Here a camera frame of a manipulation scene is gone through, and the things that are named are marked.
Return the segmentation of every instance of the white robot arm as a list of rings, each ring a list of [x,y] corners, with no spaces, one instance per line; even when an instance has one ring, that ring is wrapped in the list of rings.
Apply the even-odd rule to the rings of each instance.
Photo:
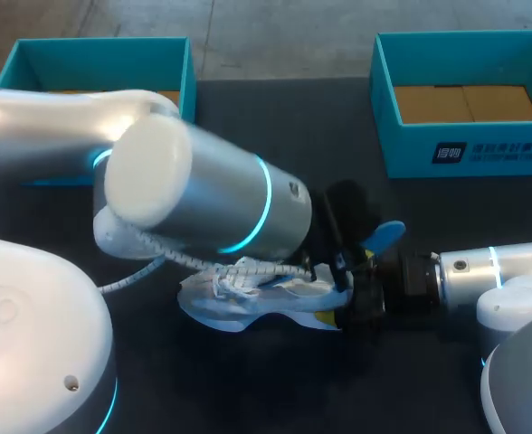
[[[186,124],[153,92],[0,90],[0,180],[79,175],[94,179],[95,238],[107,253],[163,255],[216,273],[308,278],[326,263],[345,301],[348,271],[404,227],[386,226],[381,233],[391,238],[374,233],[378,216],[352,183],[312,192]],[[225,267],[190,258],[184,248],[275,262]],[[112,348],[107,308],[82,271],[0,241],[0,412],[13,415],[0,413],[0,434],[105,433],[118,394]]]
[[[480,393],[493,434],[532,432],[532,243],[403,260],[405,292],[423,293],[447,320],[477,318]]]

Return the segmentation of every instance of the sneaker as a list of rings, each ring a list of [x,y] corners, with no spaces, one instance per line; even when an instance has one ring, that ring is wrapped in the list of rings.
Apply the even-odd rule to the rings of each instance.
[[[242,258],[236,265],[260,265]],[[196,321],[228,332],[240,332],[261,316],[283,314],[302,326],[337,330],[320,320],[320,311],[344,306],[352,288],[336,291],[330,268],[315,267],[317,280],[278,276],[226,276],[198,273],[182,282],[177,294],[179,306]]]

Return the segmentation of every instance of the shoelace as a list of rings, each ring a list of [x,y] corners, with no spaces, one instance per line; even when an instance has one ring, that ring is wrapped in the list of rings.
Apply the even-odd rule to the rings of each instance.
[[[212,291],[216,298],[227,298],[228,295],[241,298],[255,298],[260,294],[257,288],[236,286],[230,277],[220,278],[217,274],[212,277]]]

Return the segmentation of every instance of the teal box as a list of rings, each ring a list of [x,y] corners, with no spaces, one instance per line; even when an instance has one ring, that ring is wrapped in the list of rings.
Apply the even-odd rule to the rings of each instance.
[[[0,89],[179,90],[182,118],[195,116],[187,38],[22,39],[1,71]]]
[[[395,86],[524,86],[532,31],[380,33],[370,96],[389,177],[532,175],[532,121],[404,124]]]

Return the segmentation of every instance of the table surface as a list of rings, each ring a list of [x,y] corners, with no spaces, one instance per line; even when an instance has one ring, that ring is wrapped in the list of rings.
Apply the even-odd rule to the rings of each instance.
[[[357,180],[405,249],[532,241],[532,177],[388,180],[366,79],[200,82],[197,123],[310,187]],[[58,254],[98,285],[141,263],[101,253],[91,189],[0,184],[0,239]],[[264,317],[241,334],[179,309],[187,270],[167,264],[107,297],[118,433],[485,433],[477,352],[434,322],[392,321],[378,345]]]

